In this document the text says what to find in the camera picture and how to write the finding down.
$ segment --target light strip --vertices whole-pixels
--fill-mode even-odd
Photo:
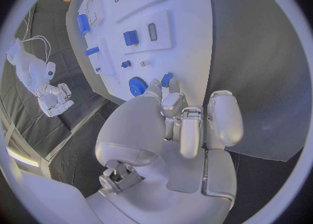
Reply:
[[[11,157],[13,157],[14,159],[16,159],[18,161],[21,161],[23,163],[26,163],[28,165],[31,165],[31,166],[34,166],[37,168],[39,167],[38,162],[36,162],[36,161],[26,159],[26,158],[22,157],[21,155],[16,154],[15,152],[13,152],[12,150],[10,150],[8,148],[7,148],[7,152]]]

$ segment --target white robotic arm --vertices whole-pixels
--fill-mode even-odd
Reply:
[[[55,73],[55,64],[47,64],[25,51],[24,44],[16,39],[7,51],[8,61],[16,66],[19,80],[38,98],[39,106],[49,117],[65,112],[74,103],[69,100],[71,92],[65,83],[50,85]]]

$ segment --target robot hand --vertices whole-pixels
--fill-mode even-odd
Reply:
[[[74,103],[69,100],[71,92],[66,84],[51,86],[55,64],[47,64],[25,51],[20,39],[15,39],[7,51],[8,61],[16,66],[19,80],[38,98],[39,106],[49,117],[62,114]]]

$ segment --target blue component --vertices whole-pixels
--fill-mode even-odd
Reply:
[[[172,73],[165,74],[161,81],[162,87],[169,87],[171,78],[173,78]]]
[[[147,88],[147,83],[139,77],[133,77],[129,80],[130,92],[135,97],[142,95]]]
[[[130,61],[124,61],[124,62],[122,62],[121,67],[126,68],[126,67],[129,67],[129,66],[131,66],[131,62],[130,62]]]
[[[94,54],[94,53],[99,53],[99,47],[96,46],[95,48],[85,50],[86,56],[89,56],[89,55]]]
[[[124,35],[125,43],[126,43],[127,46],[129,46],[129,45],[137,45],[139,43],[136,30],[135,31],[124,32],[123,35]]]
[[[86,14],[78,15],[76,17],[76,22],[77,22],[80,34],[85,35],[87,32],[90,32],[90,27],[89,27],[88,18]]]

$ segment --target blue gear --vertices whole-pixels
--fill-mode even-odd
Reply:
[[[129,80],[129,89],[132,95],[142,95],[148,88],[147,83],[140,77],[133,77]]]

